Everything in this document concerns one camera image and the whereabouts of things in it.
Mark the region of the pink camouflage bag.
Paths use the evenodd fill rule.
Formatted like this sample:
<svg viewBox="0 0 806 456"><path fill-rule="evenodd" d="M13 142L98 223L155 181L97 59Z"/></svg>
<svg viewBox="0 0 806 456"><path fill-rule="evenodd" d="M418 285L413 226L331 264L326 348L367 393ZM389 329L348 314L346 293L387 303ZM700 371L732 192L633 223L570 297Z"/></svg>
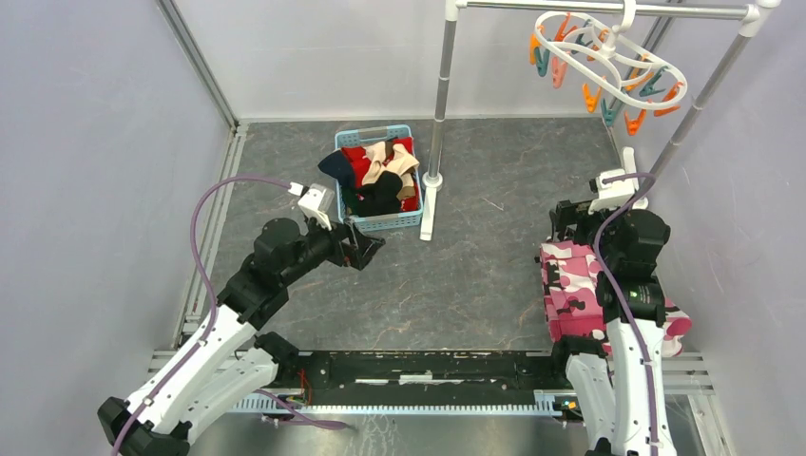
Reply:
<svg viewBox="0 0 806 456"><path fill-rule="evenodd" d="M656 262L662 244L652 242L649 247L638 247L638 254L648 254L650 265ZM605 352L612 353L605 331L603 308L595 297L597 275L602 270L600 261L589 245L573 240L546 241L540 246L537 258L541 267L544 306L549 336L558 342L563 335L591 337L601 342ZM649 266L654 278L655 266ZM682 339L691 330L689 315L668 297L664 298L665 318L662 356L677 356L683 351Z"/></svg>

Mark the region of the orange clothespin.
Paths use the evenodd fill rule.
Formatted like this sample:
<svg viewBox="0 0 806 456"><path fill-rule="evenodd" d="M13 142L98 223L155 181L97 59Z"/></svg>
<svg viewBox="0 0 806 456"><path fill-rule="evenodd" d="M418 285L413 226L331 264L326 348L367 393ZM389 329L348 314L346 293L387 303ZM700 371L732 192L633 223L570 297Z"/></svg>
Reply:
<svg viewBox="0 0 806 456"><path fill-rule="evenodd" d="M600 106L603 88L600 85L594 85L593 83L583 83L582 94L586 111L591 114L595 113L597 108Z"/></svg>
<svg viewBox="0 0 806 456"><path fill-rule="evenodd" d="M537 39L537 34L536 34L536 33L532 33L532 34L530 35L529 46L530 46L530 56L529 56L529 61L530 61L530 63L531 63L533 66L535 66L535 60L534 60L534 57L533 57L533 50L534 50L535 48L537 48L537 47L541 47L541 43L540 43L540 42L539 42L539 40Z"/></svg>
<svg viewBox="0 0 806 456"><path fill-rule="evenodd" d="M641 109L634 117L631 117L628 110L624 111L624 127L629 137L634 137L638 134L643 125L646 113L646 109Z"/></svg>
<svg viewBox="0 0 806 456"><path fill-rule="evenodd" d="M684 83L682 83L682 82L676 82L675 84L673 84L673 85L672 85L672 86L669 88L669 90L666 92L666 94L665 94L665 96L663 97L663 99L662 99L662 100L663 100L664 102L669 102L669 101L671 101L671 100L675 99L675 98L678 96L678 94L679 94L679 92L680 92L680 89L681 89L682 87L684 87ZM675 105L673 105L673 106L671 106L671 107L668 107L668 108L665 108L665 109L659 109L659 110L655 110L655 111L654 111L654 116L655 116L655 117L661 117L661 116L664 116L664 115L670 114L670 113L672 113L672 112L674 112L674 111L678 110L679 108L680 108L680 106L679 106L678 104L675 104Z"/></svg>

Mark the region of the white clip hanger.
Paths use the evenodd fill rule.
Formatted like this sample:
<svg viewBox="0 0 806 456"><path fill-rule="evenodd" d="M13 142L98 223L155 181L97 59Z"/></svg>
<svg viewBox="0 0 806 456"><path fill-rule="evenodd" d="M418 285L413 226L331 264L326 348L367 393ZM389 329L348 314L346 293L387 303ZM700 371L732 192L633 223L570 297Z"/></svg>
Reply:
<svg viewBox="0 0 806 456"><path fill-rule="evenodd" d="M587 13L549 11L536 19L532 33L537 34L541 48L550 50L551 58L558 56L567 62L566 73L574 69L587 78L586 83L600 85L602 98L607 93L626 105L653 112L680 105L688 89L682 72L625 36L636 16L635 1L623 2L622 18L611 26ZM649 70L662 66L668 70L656 87L666 91L641 98L643 78ZM684 83L684 87L675 99L664 102L663 97L676 82Z"/></svg>

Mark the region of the black white-striped sock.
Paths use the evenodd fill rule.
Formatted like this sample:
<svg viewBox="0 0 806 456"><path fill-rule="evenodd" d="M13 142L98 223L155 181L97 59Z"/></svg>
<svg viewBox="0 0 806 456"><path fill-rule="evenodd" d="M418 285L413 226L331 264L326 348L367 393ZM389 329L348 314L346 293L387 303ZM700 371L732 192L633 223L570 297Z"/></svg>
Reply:
<svg viewBox="0 0 806 456"><path fill-rule="evenodd" d="M356 191L354 213L363 218L398 213L401 203L397 195L402 187L402 179L398 175L383 172L375 182L363 185Z"/></svg>

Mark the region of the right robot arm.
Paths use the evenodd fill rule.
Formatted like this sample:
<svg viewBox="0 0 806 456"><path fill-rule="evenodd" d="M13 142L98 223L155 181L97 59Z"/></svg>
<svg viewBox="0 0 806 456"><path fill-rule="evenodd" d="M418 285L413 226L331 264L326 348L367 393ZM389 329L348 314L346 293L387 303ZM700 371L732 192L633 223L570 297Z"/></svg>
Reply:
<svg viewBox="0 0 806 456"><path fill-rule="evenodd" d="M674 455L662 383L664 295L653 276L671 229L654 213L622 207L590 245L601 266L593 295L611 351L591 336L563 335L552 348L551 380L574 388L590 455Z"/></svg>

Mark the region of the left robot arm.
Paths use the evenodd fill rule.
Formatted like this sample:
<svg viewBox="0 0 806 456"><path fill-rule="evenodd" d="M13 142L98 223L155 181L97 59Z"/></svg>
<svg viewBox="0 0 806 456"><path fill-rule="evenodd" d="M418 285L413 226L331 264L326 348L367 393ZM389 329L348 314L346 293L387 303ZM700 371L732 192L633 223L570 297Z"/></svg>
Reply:
<svg viewBox="0 0 806 456"><path fill-rule="evenodd" d="M192 336L138 390L102 403L113 454L185 455L240 400L297 379L297 348L260 330L306 274L325 262L361 271L385 244L352 224L323 228L309 218L306 225L302 233L292 219L268 221Z"/></svg>

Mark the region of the red sock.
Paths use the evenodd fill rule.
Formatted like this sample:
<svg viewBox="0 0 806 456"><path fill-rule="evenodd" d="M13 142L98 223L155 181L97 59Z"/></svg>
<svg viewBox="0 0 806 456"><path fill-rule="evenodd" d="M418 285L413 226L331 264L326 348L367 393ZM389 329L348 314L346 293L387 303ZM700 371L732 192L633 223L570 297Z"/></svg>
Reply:
<svg viewBox="0 0 806 456"><path fill-rule="evenodd" d="M395 141L396 143L403 143L402 140L398 139L392 139L387 141ZM348 156L355 170L355 188L347 188L343 186L345 200L347 200L348 207L352 210L354 215L355 215L354 213L355 204L357 201L356 191L363 186L361 184L361 180L364 174L368 171L370 165L369 161L365 158L365 148L367 146L369 145L341 148L341 151Z"/></svg>

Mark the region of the navy blue sock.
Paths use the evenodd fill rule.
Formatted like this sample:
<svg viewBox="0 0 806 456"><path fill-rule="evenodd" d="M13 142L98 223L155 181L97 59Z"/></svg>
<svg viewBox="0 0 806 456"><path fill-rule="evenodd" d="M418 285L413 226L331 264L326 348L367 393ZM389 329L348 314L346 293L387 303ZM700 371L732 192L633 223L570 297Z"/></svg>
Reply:
<svg viewBox="0 0 806 456"><path fill-rule="evenodd" d="M341 186L355 188L355 170L347 155L337 149L320 160L317 168Z"/></svg>

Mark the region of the beige sock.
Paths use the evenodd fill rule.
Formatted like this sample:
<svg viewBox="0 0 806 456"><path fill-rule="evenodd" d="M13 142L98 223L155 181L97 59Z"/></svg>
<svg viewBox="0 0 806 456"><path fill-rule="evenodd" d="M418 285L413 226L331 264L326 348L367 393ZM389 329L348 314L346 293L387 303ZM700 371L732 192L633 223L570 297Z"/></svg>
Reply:
<svg viewBox="0 0 806 456"><path fill-rule="evenodd" d="M369 161L368 171L361 184L376 183L385 172L397 175L402 187L397 193L399 200L406 200L416 195L414 173L418 170L419 160L401 142L377 142L365 148L365 158Z"/></svg>

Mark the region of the teal clothespin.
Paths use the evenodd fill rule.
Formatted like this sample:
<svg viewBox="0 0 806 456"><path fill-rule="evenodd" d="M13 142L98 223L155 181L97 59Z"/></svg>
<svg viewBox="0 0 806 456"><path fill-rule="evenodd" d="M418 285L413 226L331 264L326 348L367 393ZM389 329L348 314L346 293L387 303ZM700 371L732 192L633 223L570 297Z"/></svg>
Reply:
<svg viewBox="0 0 806 456"><path fill-rule="evenodd" d="M611 101L601 99L600 110L604 125L608 128L613 127L623 114L624 108L625 103L618 97Z"/></svg>
<svg viewBox="0 0 806 456"><path fill-rule="evenodd" d="M657 88L656 83L662 78L664 73L668 70L668 66L660 66L654 70L649 70L643 78L643 85L639 91L641 98L648 98L666 91L665 88Z"/></svg>
<svg viewBox="0 0 806 456"><path fill-rule="evenodd" d="M546 77L551 58L550 50L544 47L536 47L533 50L533 57L538 75L540 77Z"/></svg>

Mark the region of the pink clothespin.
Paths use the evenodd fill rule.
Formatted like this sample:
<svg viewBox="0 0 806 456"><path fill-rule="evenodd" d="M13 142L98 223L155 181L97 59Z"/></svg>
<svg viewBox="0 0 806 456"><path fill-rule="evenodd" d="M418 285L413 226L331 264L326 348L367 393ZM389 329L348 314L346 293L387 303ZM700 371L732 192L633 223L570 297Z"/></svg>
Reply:
<svg viewBox="0 0 806 456"><path fill-rule="evenodd" d="M566 77L567 62L558 56L553 56L550 62L550 71L552 86L555 89L561 88Z"/></svg>

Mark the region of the silver white drying rack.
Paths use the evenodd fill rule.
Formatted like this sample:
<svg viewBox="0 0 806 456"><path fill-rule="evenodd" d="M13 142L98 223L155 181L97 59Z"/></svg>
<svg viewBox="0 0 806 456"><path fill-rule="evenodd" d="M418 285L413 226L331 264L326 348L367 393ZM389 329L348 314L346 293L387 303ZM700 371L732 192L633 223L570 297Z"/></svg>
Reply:
<svg viewBox="0 0 806 456"><path fill-rule="evenodd" d="M424 190L424 213L420 224L420 237L424 241L432 239L436 211L437 193L442 188L443 177L440 164L443 151L444 121L449 94L452 54L459 12L468 8L501 10L538 10L541 14L549 11L572 11L592 15L611 26L620 21L623 2L607 1L448 1L445 4L445 27L441 51L439 79L436 92L435 112L432 128L432 143L428 170L422 180ZM740 23L738 34L726 50L715 70L710 75L700 94L692 101L679 126L667 145L653 163L650 173L654 177L662 174L665 166L674 157L682 141L696 119L703 111L722 79L727 75L746 45L762 29L763 25L778 7L777 1L755 1L744 6L707 7L690 6L683 3L645 3L637 1L637 16L659 18L693 18L710 20L731 20Z"/></svg>

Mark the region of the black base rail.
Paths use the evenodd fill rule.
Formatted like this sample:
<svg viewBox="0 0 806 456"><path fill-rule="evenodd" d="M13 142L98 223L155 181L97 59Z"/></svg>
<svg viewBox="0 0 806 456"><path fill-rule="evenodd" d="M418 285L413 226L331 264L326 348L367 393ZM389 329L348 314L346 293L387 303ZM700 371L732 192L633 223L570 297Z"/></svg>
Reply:
<svg viewBox="0 0 806 456"><path fill-rule="evenodd" d="M571 391L548 351L309 351L281 364L272 392L313 406L525 406Z"/></svg>

